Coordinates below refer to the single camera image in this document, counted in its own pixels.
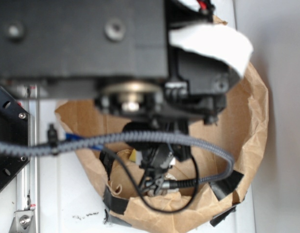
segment brown paper bag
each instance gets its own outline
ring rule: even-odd
[[[76,152],[86,174],[96,191],[102,197],[106,186],[113,195],[129,198],[123,215],[111,212],[133,227],[152,233],[185,233],[229,209],[233,204],[244,200],[246,192],[262,161],[268,124],[268,90],[252,64],[249,64],[245,77],[227,94],[228,106],[219,116],[217,125],[204,126],[202,121],[190,126],[190,135],[212,142],[235,157],[234,170],[244,174],[237,189],[223,200],[218,201],[208,184],[201,187],[194,203],[189,209],[175,215],[162,215],[149,210],[132,191],[125,173],[116,163],[113,165],[110,182],[99,153],[91,150]],[[82,136],[121,132],[129,122],[114,116],[101,115],[91,100],[69,101],[58,106],[56,114],[62,126],[68,132]],[[125,144],[113,144],[114,151],[121,151],[128,167],[138,177],[142,171],[128,161],[129,147]],[[192,153],[199,164],[200,176],[216,174],[225,168],[225,162],[197,148]],[[195,173],[190,161],[177,163],[170,171],[177,180],[194,178]],[[165,196],[146,197],[153,207],[175,210],[182,207],[191,197],[176,192]]]

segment red wire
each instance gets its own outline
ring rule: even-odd
[[[206,10],[206,9],[207,9],[206,3],[204,3],[203,1],[200,1],[200,0],[197,0],[197,2],[199,3],[200,8],[201,8],[202,10]]]

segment metal frame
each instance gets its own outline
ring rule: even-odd
[[[38,89],[37,86],[20,88],[23,89],[24,96],[30,97],[30,100],[22,101],[21,103],[23,108],[30,113],[28,136],[29,146],[33,146],[39,142],[39,102],[36,100]],[[17,211],[15,212],[10,233],[19,232],[19,229],[22,229],[24,233],[39,233],[38,168],[39,158],[32,157],[29,164],[17,175]],[[30,227],[27,229],[23,229],[20,223],[21,217],[26,216],[25,210],[31,211],[33,218],[30,218]]]

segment blue wire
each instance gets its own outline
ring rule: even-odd
[[[72,133],[66,133],[66,139],[70,140],[70,141],[78,141],[80,139],[84,139],[84,137],[81,137],[79,135],[72,134]],[[100,145],[93,146],[93,147],[90,147],[90,149],[101,151],[101,150],[103,150],[103,146],[100,146]]]

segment wire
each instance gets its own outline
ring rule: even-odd
[[[207,5],[205,2],[203,2],[201,0],[197,0],[197,2],[199,3],[199,6],[202,10],[207,10]]]
[[[142,192],[139,190],[139,187],[137,185],[137,182],[135,181],[135,179],[133,178],[133,176],[131,175],[130,171],[128,170],[128,168],[125,166],[124,161],[112,150],[108,149],[108,148],[104,148],[104,151],[106,151],[110,156],[112,156],[114,159],[116,159],[119,164],[124,168],[125,173],[127,174],[127,176],[129,177],[132,185],[134,186],[138,196],[140,197],[140,199],[142,200],[142,202],[151,210],[159,212],[159,213],[163,213],[163,214],[176,214],[179,213],[183,210],[185,210],[186,208],[188,208],[194,201],[194,199],[196,198],[197,195],[197,191],[198,191],[198,178],[199,178],[199,171],[198,171],[198,166],[197,166],[197,162],[195,160],[195,158],[193,156],[191,156],[192,162],[194,164],[194,168],[195,168],[195,174],[196,174],[196,178],[195,178],[195,185],[194,185],[194,190],[192,193],[192,197],[191,199],[188,201],[188,203],[186,205],[184,205],[183,207],[181,207],[180,209],[174,210],[174,211],[165,211],[165,210],[161,210],[161,209],[157,209],[154,208],[153,206],[151,206],[143,197]]]
[[[54,149],[57,153],[65,153],[72,150],[92,148],[98,145],[115,142],[154,142],[170,143],[183,146],[196,146],[208,150],[227,161],[227,167],[223,172],[216,175],[200,178],[199,183],[215,182],[227,178],[233,172],[233,166],[235,163],[235,160],[230,153],[207,141],[193,138],[180,133],[166,133],[156,131],[127,131],[123,133],[112,133],[96,137],[83,138],[71,142],[61,141],[58,142],[56,148],[52,148],[49,145],[26,147],[0,142],[0,154],[14,157],[45,156],[52,154]]]

